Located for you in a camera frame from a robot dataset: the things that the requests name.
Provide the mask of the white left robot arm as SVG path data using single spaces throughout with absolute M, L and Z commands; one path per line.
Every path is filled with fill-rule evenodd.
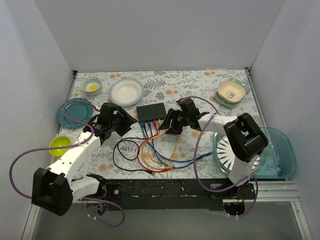
M 31 202 L 58 216 L 64 215 L 72 202 L 84 197 L 103 199 L 106 180 L 97 174 L 74 180 L 73 177 L 87 158 L 113 132 L 119 136 L 131 130 L 137 120 L 115 103 L 105 102 L 82 130 L 77 142 L 47 168 L 38 168 L 33 175 Z

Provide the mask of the yellow ethernet cable end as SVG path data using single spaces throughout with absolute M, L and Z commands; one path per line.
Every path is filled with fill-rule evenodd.
M 168 161 L 173 161 L 172 157 L 173 157 L 173 156 L 175 155 L 175 153 L 176 153 L 176 149 L 177 149 L 177 145 L 178 145 L 179 140 L 180 140 L 180 136 L 177 136 L 176 141 L 175 141 L 175 145 L 174 145 L 174 149 L 173 149 L 173 151 L 172 151 L 172 154 L 171 154 L 170 157 L 168 158 L 169 160 L 165 160 L 164 163 L 166 163 L 166 162 L 168 162 Z M 149 158 L 150 158 L 154 163 L 161 164 L 161 161 L 156 160 L 156 159 L 151 155 L 150 150 L 151 150 L 151 147 L 152 147 L 152 146 L 154 146 L 154 144 L 153 144 L 153 145 L 150 145 L 150 144 L 149 144 L 149 146 L 148 146 L 148 156 L 149 156 Z

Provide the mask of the black network switch box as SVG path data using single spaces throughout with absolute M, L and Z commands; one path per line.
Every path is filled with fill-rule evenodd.
M 165 104 L 155 103 L 149 105 L 138 106 L 136 108 L 138 122 L 152 122 L 153 120 L 164 120 L 167 116 Z

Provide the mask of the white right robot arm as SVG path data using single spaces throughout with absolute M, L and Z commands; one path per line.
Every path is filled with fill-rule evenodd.
M 245 192 L 250 182 L 251 169 L 256 158 L 261 156 L 268 146 L 268 139 L 252 116 L 243 113 L 239 116 L 221 116 L 208 111 L 200 112 L 190 97 L 176 102 L 180 110 L 169 109 L 159 129 L 169 135 L 180 135 L 184 127 L 200 132 L 193 154 L 193 169 L 200 186 L 207 192 L 218 194 L 227 192 L 232 199 L 237 199 Z M 204 132 L 224 135 L 235 155 L 231 172 L 226 178 L 226 187 L 210 189 L 200 180 L 197 172 L 196 156 Z

